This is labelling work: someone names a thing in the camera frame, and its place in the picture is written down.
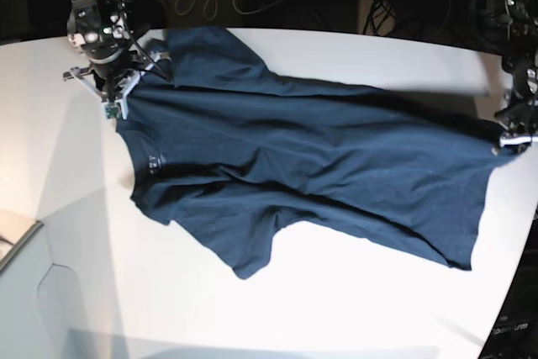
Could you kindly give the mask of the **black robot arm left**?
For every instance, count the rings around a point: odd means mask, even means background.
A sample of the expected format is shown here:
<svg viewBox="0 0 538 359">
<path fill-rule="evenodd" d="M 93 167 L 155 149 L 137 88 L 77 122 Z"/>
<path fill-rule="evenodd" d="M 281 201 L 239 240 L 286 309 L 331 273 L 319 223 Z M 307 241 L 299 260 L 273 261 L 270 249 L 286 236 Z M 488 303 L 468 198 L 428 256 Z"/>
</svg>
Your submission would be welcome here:
<svg viewBox="0 0 538 359">
<path fill-rule="evenodd" d="M 537 142 L 537 0 L 505 0 L 508 43 L 502 68 L 512 76 L 505 106 L 494 117 L 504 128 L 501 147 Z"/>
</svg>

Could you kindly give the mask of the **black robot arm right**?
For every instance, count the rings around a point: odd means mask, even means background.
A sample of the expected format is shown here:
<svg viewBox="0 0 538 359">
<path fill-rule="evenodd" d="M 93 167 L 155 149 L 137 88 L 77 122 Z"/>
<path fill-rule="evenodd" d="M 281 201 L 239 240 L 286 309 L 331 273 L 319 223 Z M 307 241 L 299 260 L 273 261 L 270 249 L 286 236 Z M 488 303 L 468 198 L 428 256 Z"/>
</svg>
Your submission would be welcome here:
<svg viewBox="0 0 538 359">
<path fill-rule="evenodd" d="M 118 82 L 145 59 L 137 40 L 148 28 L 128 22 L 130 0 L 70 0 L 66 23 L 71 46 L 89 62 L 88 70 L 101 88 Z"/>
</svg>

